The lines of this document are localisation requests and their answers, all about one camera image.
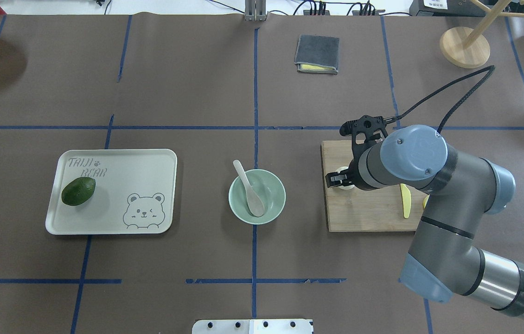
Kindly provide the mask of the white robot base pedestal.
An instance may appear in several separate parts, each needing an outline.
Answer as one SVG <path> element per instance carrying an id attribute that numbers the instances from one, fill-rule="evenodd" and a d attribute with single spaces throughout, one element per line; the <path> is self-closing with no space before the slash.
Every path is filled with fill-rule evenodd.
<path id="1" fill-rule="evenodd" d="M 313 334 L 309 319 L 213 319 L 199 320 L 192 334 Z"/>

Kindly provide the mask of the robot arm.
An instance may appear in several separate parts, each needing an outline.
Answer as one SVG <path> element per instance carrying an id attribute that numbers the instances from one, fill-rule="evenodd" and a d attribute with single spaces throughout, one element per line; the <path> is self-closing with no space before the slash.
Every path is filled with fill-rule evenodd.
<path id="1" fill-rule="evenodd" d="M 457 294 L 524 318 L 524 264 L 473 245 L 482 216 L 512 200 L 510 171 L 453 148 L 426 125 L 387 135 L 378 123 L 355 120 L 339 133 L 351 137 L 353 159 L 344 171 L 326 174 L 328 187 L 372 191 L 405 184 L 428 196 L 401 283 L 432 302 L 447 303 Z"/>

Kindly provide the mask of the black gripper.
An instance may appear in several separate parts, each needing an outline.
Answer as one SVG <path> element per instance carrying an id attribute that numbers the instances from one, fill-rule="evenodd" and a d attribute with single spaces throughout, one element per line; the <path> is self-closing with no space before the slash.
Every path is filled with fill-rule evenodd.
<path id="1" fill-rule="evenodd" d="M 347 172 L 334 172 L 327 174 L 327 187 L 341 187 L 354 185 L 360 190 L 368 191 L 368 184 L 363 180 L 359 171 L 359 158 L 353 158 Z"/>

